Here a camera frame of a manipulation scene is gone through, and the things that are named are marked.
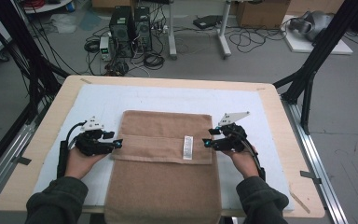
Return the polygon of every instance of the wooden table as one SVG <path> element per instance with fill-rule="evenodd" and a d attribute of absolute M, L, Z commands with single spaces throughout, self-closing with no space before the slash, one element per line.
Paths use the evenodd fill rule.
<path fill-rule="evenodd" d="M 268 125 L 280 156 L 284 173 L 289 182 L 290 193 L 295 202 L 295 210 L 285 212 L 284 216 L 324 216 L 324 207 L 312 180 L 300 176 L 300 171 L 308 171 L 309 169 L 304 162 L 295 134 L 273 85 L 184 79 L 90 76 L 70 76 L 63 83 L 60 92 L 23 154 L 23 157 L 31 159 L 32 162 L 27 166 L 18 164 L 0 194 L 1 211 L 26 211 L 25 205 L 33 193 L 34 185 L 37 182 L 46 155 L 57 138 L 57 134 L 78 92 L 85 84 L 257 91 L 262 100 Z M 85 206 L 83 212 L 102 213 L 103 207 Z M 244 213 L 223 210 L 222 215 L 242 217 Z"/>

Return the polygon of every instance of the person's right hand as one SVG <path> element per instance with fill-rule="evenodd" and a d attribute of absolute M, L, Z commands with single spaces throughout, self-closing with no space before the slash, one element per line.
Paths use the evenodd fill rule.
<path fill-rule="evenodd" d="M 251 176 L 258 176 L 255 160 L 249 151 L 244 150 L 242 152 L 236 152 L 236 151 L 222 151 L 222 152 L 228 155 L 232 159 L 234 166 L 242 174 L 244 179 Z"/>

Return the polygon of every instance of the hand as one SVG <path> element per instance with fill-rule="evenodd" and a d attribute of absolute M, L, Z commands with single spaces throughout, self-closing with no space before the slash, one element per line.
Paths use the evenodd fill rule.
<path fill-rule="evenodd" d="M 89 173 L 92 166 L 100 161 L 104 155 L 86 156 L 80 152 L 77 147 L 69 151 L 68 162 L 66 163 L 65 176 L 71 176 L 77 179 L 83 178 Z"/>
<path fill-rule="evenodd" d="M 222 151 L 222 152 L 228 155 L 232 159 L 235 168 L 237 168 L 237 170 L 242 174 L 244 179 L 251 176 L 258 176 L 255 160 L 249 151 L 244 150 L 242 152 L 236 152 L 236 151 Z"/>

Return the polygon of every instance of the brown towel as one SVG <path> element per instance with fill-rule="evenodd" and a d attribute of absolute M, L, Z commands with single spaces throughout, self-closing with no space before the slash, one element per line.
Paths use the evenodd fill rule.
<path fill-rule="evenodd" d="M 107 223 L 217 223 L 221 213 L 217 159 L 205 148 L 212 119 L 126 111 L 105 202 Z M 194 137 L 193 160 L 183 160 L 185 135 Z"/>

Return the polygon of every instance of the person's left hand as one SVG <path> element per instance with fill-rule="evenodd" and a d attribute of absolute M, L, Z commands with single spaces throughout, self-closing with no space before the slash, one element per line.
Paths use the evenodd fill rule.
<path fill-rule="evenodd" d="M 77 179 L 83 178 L 89 173 L 92 166 L 100 161 L 104 155 L 86 156 L 80 152 L 77 147 L 69 151 L 68 162 L 66 163 L 65 176 L 71 176 Z"/>

